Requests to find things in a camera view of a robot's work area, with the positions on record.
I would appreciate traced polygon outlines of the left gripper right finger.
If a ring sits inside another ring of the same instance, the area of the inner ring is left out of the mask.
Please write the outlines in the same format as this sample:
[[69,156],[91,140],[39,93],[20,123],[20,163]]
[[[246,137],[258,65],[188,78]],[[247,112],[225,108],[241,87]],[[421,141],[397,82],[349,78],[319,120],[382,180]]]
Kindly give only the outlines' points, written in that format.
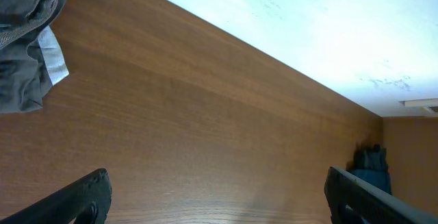
[[324,194],[334,224],[437,224],[434,216],[336,166],[328,170]]

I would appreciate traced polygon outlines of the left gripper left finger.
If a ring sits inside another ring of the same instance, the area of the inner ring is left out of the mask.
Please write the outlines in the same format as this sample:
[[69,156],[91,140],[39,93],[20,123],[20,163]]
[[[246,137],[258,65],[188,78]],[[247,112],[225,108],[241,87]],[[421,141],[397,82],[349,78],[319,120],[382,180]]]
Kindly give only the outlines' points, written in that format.
[[1,220],[1,224],[104,224],[111,204],[108,172],[97,169]]

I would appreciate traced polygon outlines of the grey shorts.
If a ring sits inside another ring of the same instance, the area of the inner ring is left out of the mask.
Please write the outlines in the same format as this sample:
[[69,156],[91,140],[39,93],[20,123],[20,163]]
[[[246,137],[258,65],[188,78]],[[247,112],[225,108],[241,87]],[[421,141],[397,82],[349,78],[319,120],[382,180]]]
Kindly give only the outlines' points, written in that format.
[[1,0],[1,113],[32,112],[68,76],[50,24],[66,0]]

